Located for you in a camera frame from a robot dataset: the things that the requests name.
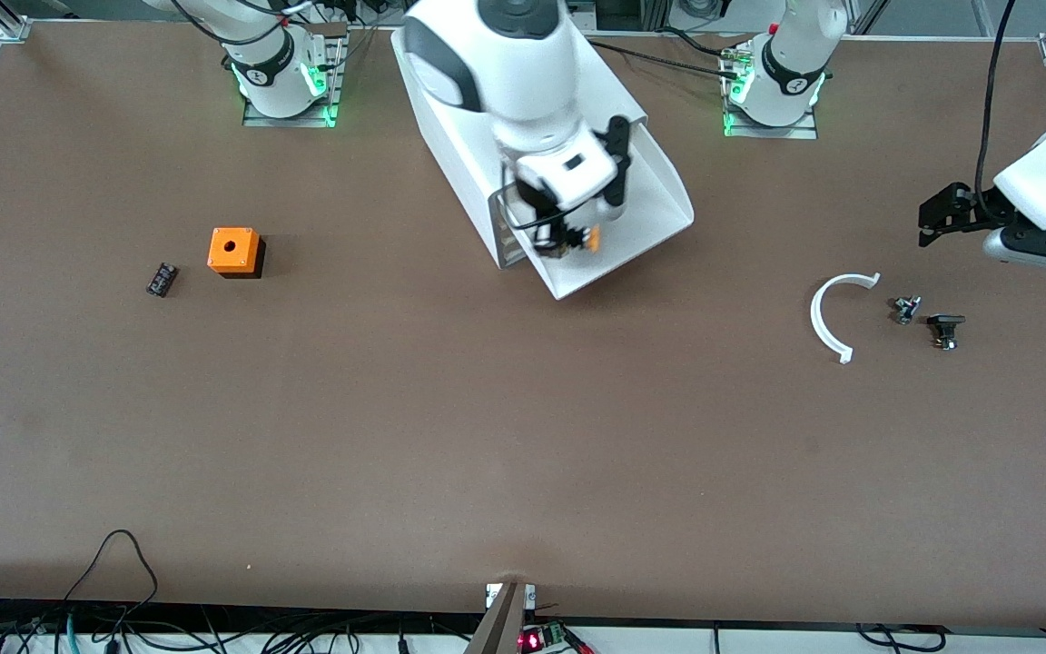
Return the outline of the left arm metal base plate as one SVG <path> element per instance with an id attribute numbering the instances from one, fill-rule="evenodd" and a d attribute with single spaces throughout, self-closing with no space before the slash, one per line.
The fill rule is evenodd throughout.
<path id="1" fill-rule="evenodd" d="M 722 82 L 724 135 L 813 140 L 814 107 L 826 71 L 779 84 L 760 67 L 763 41 L 759 35 L 722 54 L 721 71 L 734 75 Z"/>

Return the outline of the circuit board with red light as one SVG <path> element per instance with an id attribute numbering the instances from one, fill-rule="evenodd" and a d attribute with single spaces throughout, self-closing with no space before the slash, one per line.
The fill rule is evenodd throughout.
<path id="1" fill-rule="evenodd" d="M 518 654 L 597 654 L 563 622 L 545 622 L 520 631 Z"/>

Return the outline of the small black clamp part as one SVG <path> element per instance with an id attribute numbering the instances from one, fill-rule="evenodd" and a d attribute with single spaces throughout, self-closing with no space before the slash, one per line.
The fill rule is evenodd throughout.
<path id="1" fill-rule="evenodd" d="M 956 328 L 967 322 L 967 316 L 937 313 L 927 316 L 925 323 L 933 332 L 935 346 L 943 352 L 956 348 Z"/>

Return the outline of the orange push button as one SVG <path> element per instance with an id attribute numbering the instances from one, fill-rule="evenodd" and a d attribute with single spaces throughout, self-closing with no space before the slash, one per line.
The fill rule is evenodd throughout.
<path id="1" fill-rule="evenodd" d="M 564 250 L 564 226 L 566 226 L 565 223 L 558 223 L 558 226 L 553 226 L 551 229 L 549 229 L 548 233 L 560 236 L 560 258 L 563 258 L 569 253 L 572 253 L 572 250 L 570 250 L 570 252 Z M 578 250 L 586 250 L 586 252 L 589 253 L 596 253 L 597 250 L 599 249 L 599 227 L 593 226 L 585 229 L 586 229 L 586 247 L 584 249 L 578 249 Z"/>

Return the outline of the orange box with hole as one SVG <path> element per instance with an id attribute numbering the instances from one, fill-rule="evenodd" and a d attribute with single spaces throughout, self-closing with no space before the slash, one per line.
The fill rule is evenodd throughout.
<path id="1" fill-rule="evenodd" d="M 262 279 L 267 241 L 251 227 L 212 229 L 206 263 L 224 279 Z"/>

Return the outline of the white curved plastic arc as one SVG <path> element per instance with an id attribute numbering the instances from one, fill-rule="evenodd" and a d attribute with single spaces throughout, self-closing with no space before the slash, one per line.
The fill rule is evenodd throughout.
<path id="1" fill-rule="evenodd" d="M 837 355 L 838 361 L 842 365 L 850 364 L 854 360 L 854 347 L 847 346 L 847 344 L 843 343 L 842 340 L 839 340 L 829 330 L 829 326 L 827 326 L 823 313 L 825 295 L 827 294 L 827 291 L 829 291 L 831 287 L 844 284 L 871 290 L 878 281 L 881 281 L 881 278 L 883 278 L 883 275 L 879 272 L 871 274 L 871 276 L 864 276 L 864 274 L 860 273 L 839 274 L 839 276 L 835 276 L 827 279 L 827 281 L 823 281 L 822 286 L 818 287 L 817 291 L 814 293 L 814 297 L 811 298 L 809 305 L 809 318 L 811 326 L 813 326 L 814 334 L 816 334 L 819 341 L 821 341 L 827 349 Z"/>

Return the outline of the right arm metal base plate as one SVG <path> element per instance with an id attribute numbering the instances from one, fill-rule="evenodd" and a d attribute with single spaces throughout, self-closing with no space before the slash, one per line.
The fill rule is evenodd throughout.
<path id="1" fill-rule="evenodd" d="M 288 45 L 272 63 L 230 64 L 244 98 L 243 125 L 333 127 L 351 35 L 309 32 L 292 24 L 285 33 Z"/>

